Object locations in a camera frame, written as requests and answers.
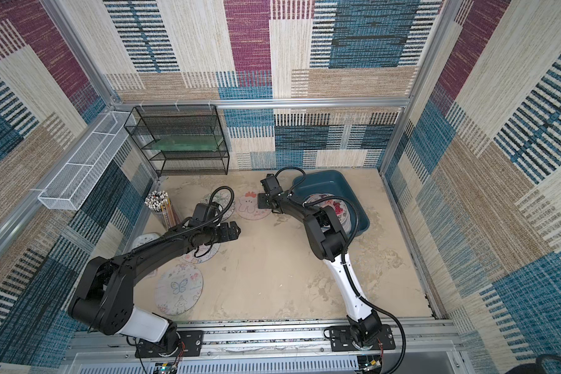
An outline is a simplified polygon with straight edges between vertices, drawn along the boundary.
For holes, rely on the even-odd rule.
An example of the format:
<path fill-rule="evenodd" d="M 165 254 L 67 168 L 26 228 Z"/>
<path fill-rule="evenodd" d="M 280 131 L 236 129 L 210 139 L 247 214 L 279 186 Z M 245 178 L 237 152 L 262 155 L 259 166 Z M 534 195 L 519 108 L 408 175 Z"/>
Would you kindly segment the red rose floral coaster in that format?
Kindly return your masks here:
<path fill-rule="evenodd" d="M 332 194 L 329 193 L 316 193 L 313 195 L 310 195 L 305 202 L 311 203 L 314 201 L 318 201 L 319 199 L 324 199 L 327 197 L 332 196 Z M 346 234 L 350 234 L 352 231 L 352 217 L 351 217 L 351 213 L 349 210 L 349 207 L 347 206 L 346 202 L 342 201 L 342 200 L 337 200 L 337 199 L 329 199 L 329 200 L 325 200 L 324 202 L 318 203 L 317 204 L 318 207 L 333 207 L 338 220 L 340 221 L 344 231 Z"/>

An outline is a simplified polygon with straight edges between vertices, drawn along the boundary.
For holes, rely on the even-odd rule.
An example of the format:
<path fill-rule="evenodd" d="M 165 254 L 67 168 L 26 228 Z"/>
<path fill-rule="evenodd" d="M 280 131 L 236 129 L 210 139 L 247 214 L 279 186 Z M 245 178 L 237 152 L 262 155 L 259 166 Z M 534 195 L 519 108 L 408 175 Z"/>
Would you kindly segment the pink checkered bunny coaster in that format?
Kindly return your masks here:
<path fill-rule="evenodd" d="M 258 193 L 248 191 L 237 200 L 236 210 L 238 215 L 249 221 L 259 221 L 271 214 L 271 209 L 259 208 Z"/>

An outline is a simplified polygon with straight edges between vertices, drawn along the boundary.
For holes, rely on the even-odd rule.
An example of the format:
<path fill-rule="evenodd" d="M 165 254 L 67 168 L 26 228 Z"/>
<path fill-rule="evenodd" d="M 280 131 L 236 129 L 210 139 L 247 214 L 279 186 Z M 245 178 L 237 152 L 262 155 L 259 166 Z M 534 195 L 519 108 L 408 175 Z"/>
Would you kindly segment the teal plastic storage box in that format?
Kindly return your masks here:
<path fill-rule="evenodd" d="M 305 177 L 299 176 L 294 179 L 293 183 L 298 183 L 293 193 L 295 199 L 300 203 L 309 199 L 311 196 L 320 194 L 342 196 L 349 199 L 356 207 L 359 216 L 356 235 L 360 236 L 369 229 L 369 218 L 366 212 L 361 206 L 352 187 L 350 187 L 347 179 L 339 171 L 319 171 L 307 174 Z"/>

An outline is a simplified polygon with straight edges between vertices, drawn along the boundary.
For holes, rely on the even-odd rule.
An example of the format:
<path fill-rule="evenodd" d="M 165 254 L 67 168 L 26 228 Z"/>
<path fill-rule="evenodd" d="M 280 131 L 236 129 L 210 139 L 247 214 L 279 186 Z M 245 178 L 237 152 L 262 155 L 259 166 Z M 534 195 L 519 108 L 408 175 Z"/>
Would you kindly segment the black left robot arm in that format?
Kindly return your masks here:
<path fill-rule="evenodd" d="M 193 228 L 177 225 L 162 237 L 126 254 L 110 259 L 95 257 L 79 279 L 68 315 L 104 335 L 121 334 L 157 343 L 171 329 L 171 322 L 135 306 L 137 283 L 199 246 L 235 241 L 240 234 L 234 221 Z"/>

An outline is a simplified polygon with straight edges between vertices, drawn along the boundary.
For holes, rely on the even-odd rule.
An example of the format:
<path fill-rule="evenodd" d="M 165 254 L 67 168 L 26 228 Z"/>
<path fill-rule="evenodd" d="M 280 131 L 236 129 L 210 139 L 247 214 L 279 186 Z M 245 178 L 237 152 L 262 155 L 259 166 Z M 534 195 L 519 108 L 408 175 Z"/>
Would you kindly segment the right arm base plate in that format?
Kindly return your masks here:
<path fill-rule="evenodd" d="M 395 350 L 393 331 L 383 324 L 377 332 L 368 336 L 358 331 L 355 326 L 332 326 L 323 331 L 325 339 L 330 341 L 332 352 Z"/>

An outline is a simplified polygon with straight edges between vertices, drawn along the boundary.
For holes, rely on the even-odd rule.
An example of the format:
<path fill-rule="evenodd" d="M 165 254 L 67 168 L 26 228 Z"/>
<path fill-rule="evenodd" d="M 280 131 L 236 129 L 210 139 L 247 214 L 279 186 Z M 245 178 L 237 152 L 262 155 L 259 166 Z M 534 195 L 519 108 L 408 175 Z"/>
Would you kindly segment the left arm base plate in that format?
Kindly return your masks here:
<path fill-rule="evenodd" d="M 135 358 L 198 357 L 203 341 L 202 330 L 168 332 L 156 343 L 140 339 L 136 343 Z"/>

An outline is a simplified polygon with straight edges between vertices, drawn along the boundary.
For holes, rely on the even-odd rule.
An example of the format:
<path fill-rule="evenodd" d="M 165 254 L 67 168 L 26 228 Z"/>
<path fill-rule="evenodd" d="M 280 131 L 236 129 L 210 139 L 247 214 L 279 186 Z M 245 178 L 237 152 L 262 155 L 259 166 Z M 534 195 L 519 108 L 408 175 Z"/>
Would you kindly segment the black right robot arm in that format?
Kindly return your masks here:
<path fill-rule="evenodd" d="M 348 248 L 355 238 L 355 232 L 347 233 L 336 215 L 335 208 L 327 205 L 330 200 L 339 200 L 353 211 L 359 219 L 352 202 L 342 196 L 324 196 L 311 202 L 299 203 L 288 193 L 276 196 L 260 193 L 258 207 L 270 209 L 274 213 L 287 214 L 300 221 L 311 251 L 322 260 L 333 274 L 344 300 L 349 323 L 349 332 L 357 349 L 371 347 L 382 330 L 379 311 L 367 302 L 357 277 L 352 271 Z"/>

